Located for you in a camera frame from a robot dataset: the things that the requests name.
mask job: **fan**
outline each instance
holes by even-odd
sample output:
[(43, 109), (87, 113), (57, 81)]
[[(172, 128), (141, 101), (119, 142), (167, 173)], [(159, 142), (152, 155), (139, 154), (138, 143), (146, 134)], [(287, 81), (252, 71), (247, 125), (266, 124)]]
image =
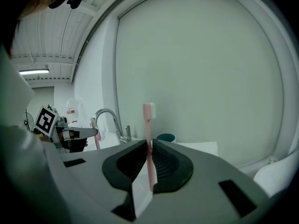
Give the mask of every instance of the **fan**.
[(23, 114), (23, 118), (19, 124), (20, 127), (22, 129), (31, 131), (33, 129), (33, 124), (34, 124), (34, 122), (33, 122), (33, 118), (31, 116), (31, 114), (27, 113), (27, 110), (25, 110), (25, 113)]

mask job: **pink toothbrush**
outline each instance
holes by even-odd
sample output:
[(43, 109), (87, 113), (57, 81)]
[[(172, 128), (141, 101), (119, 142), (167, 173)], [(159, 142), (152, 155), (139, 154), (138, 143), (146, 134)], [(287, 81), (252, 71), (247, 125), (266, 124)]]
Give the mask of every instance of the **pink toothbrush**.
[(152, 160), (152, 148), (150, 145), (150, 121), (156, 117), (156, 105), (154, 103), (143, 104), (143, 118), (145, 122), (145, 136), (147, 141), (147, 157), (146, 162), (148, 166), (149, 187), (153, 191), (155, 176), (154, 176), (154, 163)]

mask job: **chrome faucet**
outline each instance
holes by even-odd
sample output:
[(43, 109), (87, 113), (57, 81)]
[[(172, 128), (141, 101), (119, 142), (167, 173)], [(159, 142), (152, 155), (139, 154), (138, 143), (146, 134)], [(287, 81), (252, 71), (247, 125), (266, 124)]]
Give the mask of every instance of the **chrome faucet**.
[(119, 122), (117, 121), (117, 117), (116, 117), (116, 114), (110, 110), (110, 109), (101, 109), (101, 110), (98, 110), (94, 116), (93, 116), (93, 128), (96, 128), (98, 125), (98, 118), (99, 116), (102, 114), (102, 113), (110, 113), (113, 117), (113, 120), (114, 120), (114, 125), (115, 125), (115, 128), (116, 128), (116, 134), (119, 138), (120, 141), (122, 142), (130, 142), (132, 140), (131, 138), (131, 130), (130, 130), (130, 126), (126, 126), (126, 136), (123, 135), (123, 132), (122, 130), (120, 129), (120, 126), (119, 126)]

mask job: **ceiling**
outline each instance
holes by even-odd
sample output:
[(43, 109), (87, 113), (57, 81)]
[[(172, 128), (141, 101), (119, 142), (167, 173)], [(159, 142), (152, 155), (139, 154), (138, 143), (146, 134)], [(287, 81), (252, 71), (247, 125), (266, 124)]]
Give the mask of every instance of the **ceiling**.
[(15, 33), (12, 63), (17, 70), (48, 68), (48, 74), (25, 75), (34, 87), (70, 82), (74, 57), (86, 28), (107, 0), (83, 0), (73, 10), (66, 2), (56, 9), (24, 18)]

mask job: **fluorescent light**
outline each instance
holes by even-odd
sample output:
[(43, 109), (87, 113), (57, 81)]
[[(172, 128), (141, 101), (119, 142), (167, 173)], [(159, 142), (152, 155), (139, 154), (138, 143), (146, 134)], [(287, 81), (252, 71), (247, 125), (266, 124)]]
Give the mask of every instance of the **fluorescent light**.
[(36, 69), (36, 70), (21, 70), (21, 75), (31, 75), (31, 74), (42, 74), (42, 73), (48, 73), (49, 69)]

